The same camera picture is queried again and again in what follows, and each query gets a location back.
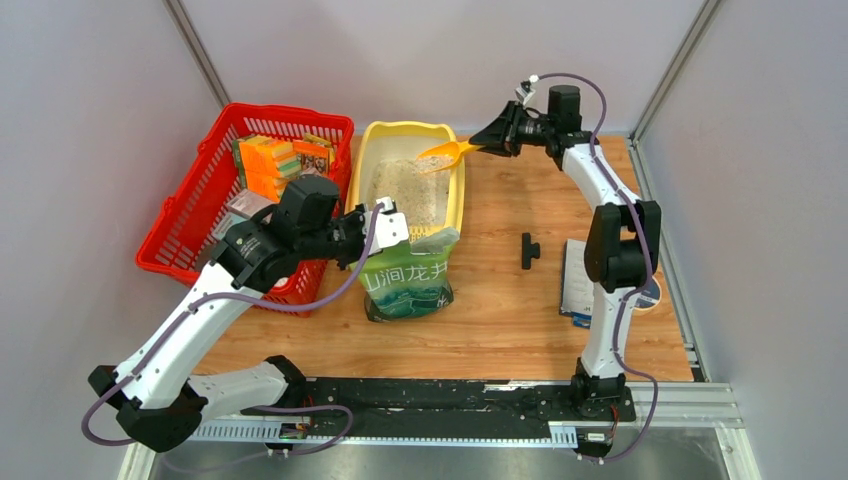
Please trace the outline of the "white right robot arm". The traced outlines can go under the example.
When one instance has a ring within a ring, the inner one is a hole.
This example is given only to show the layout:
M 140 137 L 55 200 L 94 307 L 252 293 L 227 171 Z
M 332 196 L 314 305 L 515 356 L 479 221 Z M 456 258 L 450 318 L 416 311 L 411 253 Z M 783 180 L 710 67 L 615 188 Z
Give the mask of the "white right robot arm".
M 619 412 L 626 400 L 624 351 L 639 292 L 658 266 L 661 208 L 638 197 L 605 159 L 595 133 L 582 126 L 581 95 L 574 85 L 549 90 L 548 107 L 531 114 L 534 89 L 524 81 L 499 116 L 471 137 L 480 151 L 514 157 L 525 145 L 545 149 L 593 210 L 584 266 L 593 284 L 588 343 L 571 378 L 569 404 L 593 419 Z

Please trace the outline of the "yellow litter scoop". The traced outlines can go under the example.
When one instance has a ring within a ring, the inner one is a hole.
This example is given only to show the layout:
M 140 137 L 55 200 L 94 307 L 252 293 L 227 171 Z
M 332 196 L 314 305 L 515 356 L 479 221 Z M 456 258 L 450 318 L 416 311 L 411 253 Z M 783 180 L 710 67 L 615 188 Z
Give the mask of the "yellow litter scoop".
M 416 157 L 416 160 L 424 161 L 431 157 L 446 157 L 450 159 L 450 161 L 444 165 L 422 171 L 422 174 L 431 174 L 457 167 L 466 154 L 476 152 L 481 148 L 481 145 L 474 145 L 470 141 L 449 141 L 442 145 L 425 150 Z

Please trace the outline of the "green cat litter bag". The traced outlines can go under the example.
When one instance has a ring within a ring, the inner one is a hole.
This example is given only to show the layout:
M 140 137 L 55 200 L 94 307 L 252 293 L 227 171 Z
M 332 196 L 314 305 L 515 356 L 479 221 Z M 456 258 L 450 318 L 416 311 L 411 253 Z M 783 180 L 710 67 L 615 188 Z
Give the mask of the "green cat litter bag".
M 370 257 L 358 275 L 367 318 L 375 323 L 420 318 L 453 303 L 448 267 L 459 240 L 459 230 L 446 227 Z

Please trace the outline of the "black bag sealing clip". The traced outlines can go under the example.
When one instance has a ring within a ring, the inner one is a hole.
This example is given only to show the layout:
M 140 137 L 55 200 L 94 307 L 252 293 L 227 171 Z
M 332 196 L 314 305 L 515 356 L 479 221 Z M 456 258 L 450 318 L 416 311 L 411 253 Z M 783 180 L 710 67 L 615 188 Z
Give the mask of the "black bag sealing clip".
M 533 240 L 529 232 L 521 234 L 521 268 L 530 270 L 534 260 L 541 257 L 541 246 Z

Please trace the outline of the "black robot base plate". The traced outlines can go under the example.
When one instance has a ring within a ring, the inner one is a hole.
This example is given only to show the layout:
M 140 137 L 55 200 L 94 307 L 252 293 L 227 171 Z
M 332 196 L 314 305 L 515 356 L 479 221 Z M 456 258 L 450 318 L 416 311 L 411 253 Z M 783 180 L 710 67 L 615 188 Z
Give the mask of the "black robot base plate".
M 349 425 L 352 437 L 462 440 L 536 440 L 552 421 L 608 426 L 636 419 L 630 394 L 616 407 L 573 406 L 568 382 L 318 377 L 306 381 L 292 407 L 342 405 L 313 414 L 311 436 L 334 436 Z

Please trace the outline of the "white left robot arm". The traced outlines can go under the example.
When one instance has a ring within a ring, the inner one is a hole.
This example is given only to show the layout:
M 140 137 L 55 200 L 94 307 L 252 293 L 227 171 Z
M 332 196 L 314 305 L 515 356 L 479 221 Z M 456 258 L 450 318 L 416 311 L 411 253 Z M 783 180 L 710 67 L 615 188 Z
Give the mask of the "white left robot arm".
M 115 409 L 123 445 L 166 452 L 225 415 L 311 413 L 304 405 L 304 376 L 283 356 L 217 375 L 198 375 L 195 367 L 244 312 L 271 308 L 268 293 L 301 263 L 364 266 L 380 217 L 393 212 L 394 201 L 383 198 L 372 208 L 358 205 L 337 215 L 339 195 L 337 185 L 320 175 L 290 182 L 279 201 L 228 229 L 190 291 L 135 353 L 91 372 L 96 405 Z

